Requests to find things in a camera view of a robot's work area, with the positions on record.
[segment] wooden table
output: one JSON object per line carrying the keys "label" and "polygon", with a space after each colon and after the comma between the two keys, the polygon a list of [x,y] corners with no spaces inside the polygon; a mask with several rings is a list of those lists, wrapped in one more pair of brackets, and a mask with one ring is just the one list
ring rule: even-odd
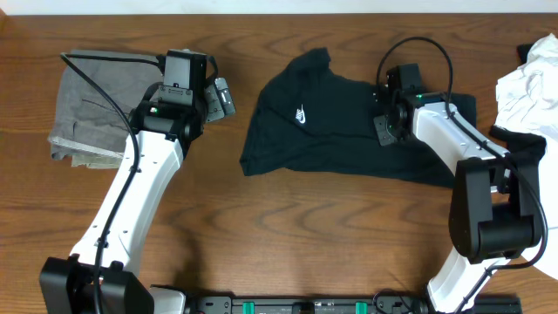
{"label": "wooden table", "polygon": [[[237,114],[208,125],[174,176],[147,237],[140,280],[237,295],[417,292],[452,247],[451,190],[373,177],[277,170],[244,177],[238,160],[260,90],[293,58],[327,46],[333,72],[372,81],[399,39],[449,51],[454,91],[477,97],[479,127],[496,116],[496,80],[515,46],[556,32],[556,15],[8,17],[0,37],[0,311],[41,313],[38,274],[84,234],[115,171],[53,161],[58,58],[72,48],[213,54]],[[419,62],[434,90],[446,64],[410,43],[391,65]],[[526,313],[556,313],[558,283],[539,270],[499,272],[485,293],[517,293]]]}

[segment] white logo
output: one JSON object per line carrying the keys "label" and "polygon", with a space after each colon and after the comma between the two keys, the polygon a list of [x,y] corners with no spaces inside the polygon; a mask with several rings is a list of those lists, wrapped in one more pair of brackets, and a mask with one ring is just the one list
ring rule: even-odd
{"label": "white logo", "polygon": [[303,105],[300,105],[300,109],[296,109],[296,116],[295,118],[300,122],[300,124],[304,124],[306,122],[306,116],[304,115],[304,108]]}

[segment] black t-shirt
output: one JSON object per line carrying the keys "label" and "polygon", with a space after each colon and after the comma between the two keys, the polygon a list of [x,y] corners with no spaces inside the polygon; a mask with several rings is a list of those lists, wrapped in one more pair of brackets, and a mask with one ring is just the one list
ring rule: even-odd
{"label": "black t-shirt", "polygon": [[[309,51],[263,88],[241,157],[244,174],[286,167],[451,187],[452,172],[425,143],[379,145],[376,86],[340,77],[329,63],[325,48]],[[453,94],[452,102],[475,126],[475,98]]]}

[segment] fabric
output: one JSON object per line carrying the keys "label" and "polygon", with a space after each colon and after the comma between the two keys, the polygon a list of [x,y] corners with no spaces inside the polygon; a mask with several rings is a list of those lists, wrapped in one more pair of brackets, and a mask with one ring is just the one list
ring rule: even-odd
{"label": "fabric", "polygon": [[[554,34],[537,41],[527,55],[527,62],[498,80],[496,126],[518,133],[533,133],[547,141],[547,150],[539,163],[541,203],[549,231],[544,257],[535,265],[558,279],[558,39]],[[531,259],[537,248],[526,249]]]}
{"label": "fabric", "polygon": [[[379,145],[376,87],[334,74],[329,63],[325,48],[309,51],[263,88],[240,161],[244,174],[286,167],[452,187],[452,172],[426,144]],[[475,98],[455,94],[453,103],[475,126]]]}
{"label": "fabric", "polygon": [[[153,56],[108,51],[74,50],[71,53],[157,61]],[[129,113],[140,103],[148,86],[161,81],[159,69],[152,65],[85,59],[73,59],[72,62],[101,86],[124,113]],[[105,160],[109,161],[108,167],[118,167],[119,163],[113,158],[122,158],[127,135],[111,105],[66,67],[58,90],[54,127],[48,137],[52,159],[61,160],[66,155],[79,154],[78,163],[94,163],[101,167],[102,159],[97,157],[105,156],[112,158]]]}
{"label": "fabric", "polygon": [[72,167],[86,166],[90,169],[117,169],[121,163],[121,158],[100,155],[74,154],[71,157]]}

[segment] black mount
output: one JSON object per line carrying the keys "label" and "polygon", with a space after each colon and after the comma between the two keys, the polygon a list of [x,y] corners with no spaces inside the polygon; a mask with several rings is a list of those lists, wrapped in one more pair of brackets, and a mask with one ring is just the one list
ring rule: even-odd
{"label": "black mount", "polygon": [[[539,194],[538,163],[531,154],[508,159]],[[509,195],[493,204],[491,188]],[[499,160],[471,158],[457,163],[449,219],[453,246],[470,263],[517,258],[541,239],[541,219],[527,188]]]}
{"label": "black mount", "polygon": [[[153,298],[133,273],[122,270],[121,263],[101,271],[104,313],[153,314]],[[39,278],[46,310],[51,314],[94,313],[92,276],[93,267],[79,263],[77,256],[49,257]]]}
{"label": "black mount", "polygon": [[[165,81],[147,88],[130,114],[130,126],[136,134],[146,130],[164,133],[167,140],[178,140],[186,158],[190,143],[203,134],[208,115],[204,98],[207,58],[200,53],[171,50],[158,60],[165,67]],[[159,98],[151,101],[156,92]]]}
{"label": "black mount", "polygon": [[417,64],[398,65],[389,70],[387,83],[387,88],[378,86],[378,100],[384,114],[374,118],[381,146],[409,140],[415,109],[446,100],[441,92],[426,92]]}

